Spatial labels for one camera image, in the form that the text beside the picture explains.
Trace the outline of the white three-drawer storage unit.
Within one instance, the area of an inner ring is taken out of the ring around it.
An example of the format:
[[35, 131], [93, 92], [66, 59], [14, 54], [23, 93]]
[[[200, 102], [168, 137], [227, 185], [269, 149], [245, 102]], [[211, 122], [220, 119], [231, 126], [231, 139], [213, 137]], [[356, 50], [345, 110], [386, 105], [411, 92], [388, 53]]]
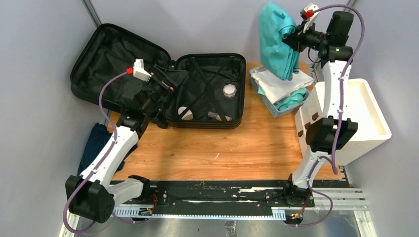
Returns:
[[[305, 141], [307, 128], [319, 120], [322, 114], [324, 90], [323, 82], [315, 84], [294, 117], [300, 150], [303, 155], [308, 148]], [[349, 142], [336, 152], [337, 165], [351, 163], [392, 136], [370, 85], [365, 79], [350, 79], [348, 93], [351, 120], [358, 123], [358, 130]]]

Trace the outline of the clear round plastic jar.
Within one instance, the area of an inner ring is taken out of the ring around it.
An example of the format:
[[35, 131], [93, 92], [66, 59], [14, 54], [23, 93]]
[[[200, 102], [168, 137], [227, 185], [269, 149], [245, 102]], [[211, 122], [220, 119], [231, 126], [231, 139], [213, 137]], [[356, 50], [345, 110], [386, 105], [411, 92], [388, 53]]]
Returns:
[[226, 98], [232, 98], [235, 96], [237, 89], [233, 84], [227, 84], [223, 87], [223, 94]]

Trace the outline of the light teal garment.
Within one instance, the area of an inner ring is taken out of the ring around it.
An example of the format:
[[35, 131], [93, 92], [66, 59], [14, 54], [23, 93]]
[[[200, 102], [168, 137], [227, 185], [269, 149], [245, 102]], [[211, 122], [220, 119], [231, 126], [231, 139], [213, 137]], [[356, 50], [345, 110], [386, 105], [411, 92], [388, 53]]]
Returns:
[[296, 91], [293, 91], [289, 96], [284, 97], [280, 101], [272, 104], [268, 101], [266, 107], [274, 111], [285, 111], [290, 109], [292, 106], [295, 106], [301, 102], [304, 102], [308, 97], [309, 91], [307, 88], [300, 88]]

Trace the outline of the white garment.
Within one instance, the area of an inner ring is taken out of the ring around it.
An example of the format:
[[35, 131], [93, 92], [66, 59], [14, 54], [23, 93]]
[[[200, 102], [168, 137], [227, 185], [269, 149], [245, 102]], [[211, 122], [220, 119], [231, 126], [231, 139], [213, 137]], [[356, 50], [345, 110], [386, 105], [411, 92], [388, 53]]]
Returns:
[[275, 104], [292, 92], [306, 88], [314, 82], [314, 79], [299, 70], [298, 73], [292, 73], [291, 80], [281, 80], [269, 70], [260, 71], [261, 68], [250, 70], [250, 76], [257, 85], [257, 92], [261, 92], [271, 104]]

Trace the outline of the black ribbed hard-shell suitcase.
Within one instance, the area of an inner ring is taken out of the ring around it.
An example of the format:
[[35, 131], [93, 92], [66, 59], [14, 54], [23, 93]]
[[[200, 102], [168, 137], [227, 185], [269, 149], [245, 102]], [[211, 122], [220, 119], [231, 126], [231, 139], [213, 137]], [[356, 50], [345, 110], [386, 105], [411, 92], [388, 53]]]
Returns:
[[[185, 70], [186, 79], [175, 92], [160, 100], [152, 109], [152, 123], [162, 129], [234, 129], [244, 113], [246, 60], [237, 53], [187, 54], [172, 60], [162, 47], [114, 24], [100, 25], [81, 52], [70, 74], [71, 91], [78, 98], [98, 104], [103, 85], [114, 76], [125, 72], [135, 59], [144, 60], [145, 70], [157, 64], [171, 70]], [[103, 96], [103, 107], [117, 113], [126, 110], [124, 92], [133, 78], [125, 76], [113, 82]], [[235, 85], [234, 97], [226, 98], [223, 87]], [[192, 120], [181, 120], [177, 110], [187, 107]], [[207, 117], [216, 112], [229, 116], [231, 121], [217, 121]]]

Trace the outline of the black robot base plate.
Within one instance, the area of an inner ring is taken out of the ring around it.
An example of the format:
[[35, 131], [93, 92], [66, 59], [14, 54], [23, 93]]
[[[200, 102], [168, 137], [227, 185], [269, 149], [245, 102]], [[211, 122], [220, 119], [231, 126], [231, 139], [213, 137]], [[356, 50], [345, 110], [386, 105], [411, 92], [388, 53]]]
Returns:
[[306, 210], [350, 209], [358, 194], [345, 180], [316, 180], [297, 191], [286, 180], [152, 181], [146, 202], [129, 200], [115, 213], [133, 218], [288, 220]]

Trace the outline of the teal garment with logo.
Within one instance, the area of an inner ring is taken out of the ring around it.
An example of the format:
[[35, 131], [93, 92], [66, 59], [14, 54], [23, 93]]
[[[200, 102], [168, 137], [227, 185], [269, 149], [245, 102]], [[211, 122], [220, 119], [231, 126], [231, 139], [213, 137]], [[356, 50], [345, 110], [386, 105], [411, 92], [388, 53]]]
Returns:
[[299, 70], [299, 53], [283, 42], [296, 27], [293, 18], [273, 2], [259, 12], [260, 62], [281, 80], [292, 80]]

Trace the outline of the light blue plastic basket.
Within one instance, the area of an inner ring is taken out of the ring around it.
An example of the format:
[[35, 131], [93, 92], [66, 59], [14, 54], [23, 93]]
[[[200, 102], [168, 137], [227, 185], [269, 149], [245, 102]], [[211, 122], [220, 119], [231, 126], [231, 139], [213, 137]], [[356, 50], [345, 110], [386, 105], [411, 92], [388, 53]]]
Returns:
[[264, 67], [250, 70], [250, 83], [274, 118], [297, 110], [310, 94], [314, 79], [299, 70], [291, 80], [281, 80]]

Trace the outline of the white egg-shaped bottle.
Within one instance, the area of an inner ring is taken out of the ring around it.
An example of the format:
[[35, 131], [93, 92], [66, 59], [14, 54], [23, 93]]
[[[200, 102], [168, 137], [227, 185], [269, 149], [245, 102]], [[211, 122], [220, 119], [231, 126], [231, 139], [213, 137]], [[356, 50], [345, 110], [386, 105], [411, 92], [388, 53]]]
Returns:
[[193, 113], [192, 111], [187, 107], [179, 107], [177, 110], [177, 113], [181, 120], [192, 120], [193, 119]]

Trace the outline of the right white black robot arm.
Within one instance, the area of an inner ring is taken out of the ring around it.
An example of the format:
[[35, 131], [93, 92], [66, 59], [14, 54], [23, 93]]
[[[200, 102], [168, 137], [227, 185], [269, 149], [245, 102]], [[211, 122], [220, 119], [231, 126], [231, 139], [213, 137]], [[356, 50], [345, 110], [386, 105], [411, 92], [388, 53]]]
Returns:
[[314, 177], [324, 161], [328, 161], [333, 173], [337, 174], [335, 153], [346, 145], [358, 129], [358, 123], [350, 117], [346, 101], [351, 64], [365, 33], [364, 20], [357, 13], [361, 36], [356, 48], [352, 48], [346, 43], [356, 12], [335, 11], [324, 33], [315, 29], [314, 21], [319, 12], [319, 9], [303, 9], [300, 12], [302, 23], [283, 40], [297, 52], [305, 48], [316, 50], [321, 68], [326, 73], [322, 114], [307, 127], [305, 141], [308, 149], [297, 170], [289, 176], [282, 192], [283, 202], [288, 206], [309, 199]]

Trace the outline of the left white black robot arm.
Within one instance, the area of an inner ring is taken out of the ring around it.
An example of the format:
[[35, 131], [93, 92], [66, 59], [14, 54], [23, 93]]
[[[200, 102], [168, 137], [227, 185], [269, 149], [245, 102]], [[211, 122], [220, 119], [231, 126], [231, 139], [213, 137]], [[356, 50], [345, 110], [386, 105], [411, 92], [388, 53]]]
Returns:
[[128, 101], [126, 110], [117, 123], [103, 113], [113, 128], [113, 133], [96, 158], [80, 175], [71, 175], [66, 180], [67, 202], [63, 211], [63, 221], [68, 225], [67, 214], [72, 213], [104, 223], [114, 215], [119, 205], [134, 199], [145, 204], [152, 199], [150, 181], [147, 178], [131, 175], [126, 180], [111, 185], [111, 180], [130, 149], [137, 144], [150, 123], [150, 113], [163, 98], [175, 92], [186, 79], [185, 70], [166, 70], [155, 65], [150, 70], [135, 62], [101, 88], [98, 105], [103, 110], [103, 96], [106, 89], [118, 79], [131, 76], [132, 85], [123, 94]]

